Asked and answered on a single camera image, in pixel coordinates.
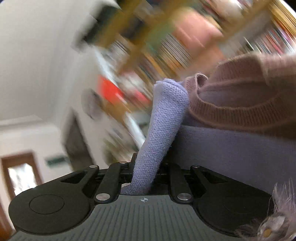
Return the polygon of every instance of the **fuzzy toy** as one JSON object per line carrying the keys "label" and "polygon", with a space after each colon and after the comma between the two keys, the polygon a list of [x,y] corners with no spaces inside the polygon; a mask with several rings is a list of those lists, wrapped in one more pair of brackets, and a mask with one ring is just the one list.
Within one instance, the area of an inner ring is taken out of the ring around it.
{"label": "fuzzy toy", "polygon": [[274,187],[272,194],[274,213],[256,229],[246,225],[237,233],[247,241],[291,241],[296,237],[296,203],[292,181]]}

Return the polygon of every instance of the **black plastic device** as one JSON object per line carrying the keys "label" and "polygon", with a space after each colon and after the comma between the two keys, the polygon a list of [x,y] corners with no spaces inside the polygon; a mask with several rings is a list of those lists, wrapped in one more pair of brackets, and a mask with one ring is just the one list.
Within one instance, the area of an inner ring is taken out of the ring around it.
{"label": "black plastic device", "polygon": [[135,159],[91,165],[20,193],[9,205],[11,240],[239,240],[240,225],[273,210],[261,190],[172,163],[162,164],[148,195],[121,195]]}

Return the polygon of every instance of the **wooden door frame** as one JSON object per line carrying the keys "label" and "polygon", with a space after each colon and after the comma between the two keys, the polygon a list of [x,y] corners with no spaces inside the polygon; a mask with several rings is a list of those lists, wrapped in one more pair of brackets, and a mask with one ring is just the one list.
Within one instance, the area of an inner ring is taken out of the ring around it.
{"label": "wooden door frame", "polygon": [[36,184],[37,185],[42,184],[42,180],[40,178],[39,171],[36,166],[34,155],[32,152],[1,157],[1,160],[2,160],[2,170],[3,170],[3,174],[4,174],[4,179],[5,179],[6,187],[8,189],[8,193],[9,193],[11,200],[15,197],[15,192],[14,192],[13,184],[10,179],[9,172],[8,172],[9,167],[19,166],[24,163],[29,164],[33,169]]}
{"label": "wooden door frame", "polygon": [[0,202],[0,234],[1,238],[7,240],[11,237],[13,229],[7,219],[7,216],[3,210]]}

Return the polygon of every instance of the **green exit sign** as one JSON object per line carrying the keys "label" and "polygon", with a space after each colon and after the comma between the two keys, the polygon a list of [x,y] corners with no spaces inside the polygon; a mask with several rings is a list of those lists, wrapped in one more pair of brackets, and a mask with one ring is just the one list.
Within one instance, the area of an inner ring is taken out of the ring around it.
{"label": "green exit sign", "polygon": [[67,156],[57,156],[51,159],[46,160],[46,163],[49,167],[56,166],[61,163],[69,162],[69,158]]}

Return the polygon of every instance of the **crosshair logo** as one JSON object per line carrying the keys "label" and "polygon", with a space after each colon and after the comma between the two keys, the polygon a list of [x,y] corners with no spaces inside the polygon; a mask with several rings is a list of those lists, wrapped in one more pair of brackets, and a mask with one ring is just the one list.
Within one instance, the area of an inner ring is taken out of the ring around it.
{"label": "crosshair logo", "polygon": [[140,200],[141,200],[142,202],[147,202],[147,201],[148,201],[148,199],[145,198],[145,197],[141,198]]}

